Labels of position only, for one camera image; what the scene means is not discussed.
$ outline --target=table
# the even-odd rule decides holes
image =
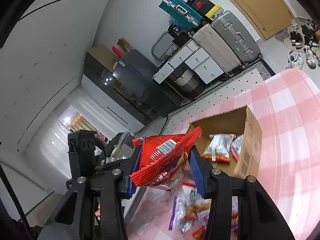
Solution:
[[[301,70],[285,70],[220,105],[177,125],[185,133],[189,123],[248,105],[262,129],[258,180],[273,199],[296,239],[305,240],[320,220],[320,91]],[[129,239],[192,239],[168,231],[172,192],[148,188],[131,222]]]

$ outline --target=beige suitcase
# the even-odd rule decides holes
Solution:
[[[229,73],[241,65],[240,60],[210,24],[203,26],[193,39],[213,58],[219,67]]]

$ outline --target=suitcase handle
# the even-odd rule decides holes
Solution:
[[[176,10],[179,12],[179,13],[181,13],[182,15],[185,15],[185,14],[187,14],[187,10],[185,9],[185,8],[183,8],[181,5],[177,5],[176,6]]]
[[[242,42],[244,43],[244,41],[245,41],[244,36],[241,33],[235,33],[235,34],[238,34],[242,38]]]

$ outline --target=rug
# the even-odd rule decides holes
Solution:
[[[302,33],[301,25],[304,25],[308,19],[297,17],[297,18],[295,18],[295,20],[296,20],[296,22],[297,22],[297,24],[299,26],[299,29],[296,30],[296,32],[300,33],[302,35],[302,37],[304,38],[304,34]],[[299,51],[299,52],[304,52],[304,44],[303,44],[301,49],[296,49],[295,46],[291,45],[291,40],[289,38],[288,28],[285,28],[282,31],[278,32],[275,35],[275,38],[278,41],[281,41],[288,49],[296,50],[296,51]]]
[[[273,75],[275,73],[263,59],[253,63],[238,75],[211,88],[193,101],[169,113],[161,134],[170,134],[178,122],[188,119],[195,113],[204,111],[215,104],[219,104],[229,97],[241,94],[243,91],[267,80]]]

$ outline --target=wooden door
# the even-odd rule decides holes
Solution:
[[[266,40],[290,25],[293,16],[283,0],[230,0]]]

